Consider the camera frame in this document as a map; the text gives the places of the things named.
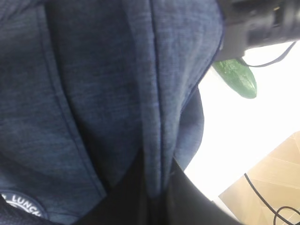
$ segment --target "logo patch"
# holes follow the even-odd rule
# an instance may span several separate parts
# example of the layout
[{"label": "logo patch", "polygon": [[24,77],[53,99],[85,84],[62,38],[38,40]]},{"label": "logo patch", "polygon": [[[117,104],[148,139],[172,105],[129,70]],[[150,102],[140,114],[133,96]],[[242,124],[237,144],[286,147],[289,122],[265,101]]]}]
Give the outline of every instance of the logo patch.
[{"label": "logo patch", "polygon": [[0,193],[4,200],[11,206],[21,209],[27,213],[41,217],[44,219],[48,218],[48,215],[44,208],[35,201],[33,198],[30,198],[27,195],[24,195],[15,191],[1,191]]}]

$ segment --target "black cable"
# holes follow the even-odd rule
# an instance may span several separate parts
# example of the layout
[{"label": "black cable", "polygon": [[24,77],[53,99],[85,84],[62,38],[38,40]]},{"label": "black cable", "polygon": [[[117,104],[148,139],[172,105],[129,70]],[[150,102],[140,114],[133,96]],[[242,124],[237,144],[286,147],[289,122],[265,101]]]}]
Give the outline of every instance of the black cable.
[{"label": "black cable", "polygon": [[[279,212],[280,212],[281,210],[284,210],[284,209],[293,210],[294,212],[296,212],[296,213],[300,216],[300,212],[299,212],[298,210],[294,209],[293,207],[290,207],[290,206],[282,206],[282,207],[280,207],[280,208],[277,210],[276,213],[279,214]],[[274,216],[274,219],[273,219],[273,225],[276,225],[277,214],[275,214],[275,216]]]},{"label": "black cable", "polygon": [[[275,211],[270,204],[261,196],[261,194],[257,191],[257,189],[254,187],[254,185],[252,184],[251,180],[249,179],[249,177],[247,176],[247,174],[245,173],[244,176],[246,177],[246,180],[248,181],[249,185],[251,186],[251,188],[254,190],[254,192],[256,193],[256,195],[261,199],[261,201],[269,208],[269,210],[271,210],[274,213],[274,220],[273,220],[273,224],[276,225],[276,217],[280,218],[282,221],[284,221],[286,224],[288,225],[294,225],[291,222],[289,222],[287,219],[283,218],[279,212],[282,210],[282,208],[279,208],[278,211]],[[291,209],[295,212],[297,212],[300,215],[300,212],[298,212],[296,209],[289,207],[289,206],[284,206],[284,209]]]},{"label": "black cable", "polygon": [[278,58],[274,59],[273,61],[271,62],[268,62],[268,63],[265,63],[265,64],[262,64],[262,65],[257,65],[257,66],[252,66],[252,65],[249,65],[247,64],[243,58],[237,58],[236,60],[242,64],[243,66],[246,66],[246,67],[255,67],[255,68],[261,68],[261,67],[267,67],[269,65],[272,65],[274,63],[277,63],[277,62],[280,62],[282,61],[287,55],[288,53],[291,51],[291,49],[295,46],[297,42],[294,41]]}]

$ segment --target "cucumber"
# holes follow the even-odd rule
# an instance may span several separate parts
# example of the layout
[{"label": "cucumber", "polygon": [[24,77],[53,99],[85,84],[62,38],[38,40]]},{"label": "cucumber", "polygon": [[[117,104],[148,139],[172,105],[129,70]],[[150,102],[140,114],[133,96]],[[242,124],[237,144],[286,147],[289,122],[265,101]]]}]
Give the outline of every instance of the cucumber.
[{"label": "cucumber", "polygon": [[256,97],[256,80],[248,67],[241,65],[237,60],[215,62],[212,66],[239,95],[244,98]]}]

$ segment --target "black device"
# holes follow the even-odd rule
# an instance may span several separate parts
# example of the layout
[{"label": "black device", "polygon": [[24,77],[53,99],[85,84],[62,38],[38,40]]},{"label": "black device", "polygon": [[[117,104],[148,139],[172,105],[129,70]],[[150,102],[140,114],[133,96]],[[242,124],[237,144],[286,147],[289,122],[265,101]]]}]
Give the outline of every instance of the black device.
[{"label": "black device", "polygon": [[225,33],[216,61],[300,39],[300,0],[218,0]]}]

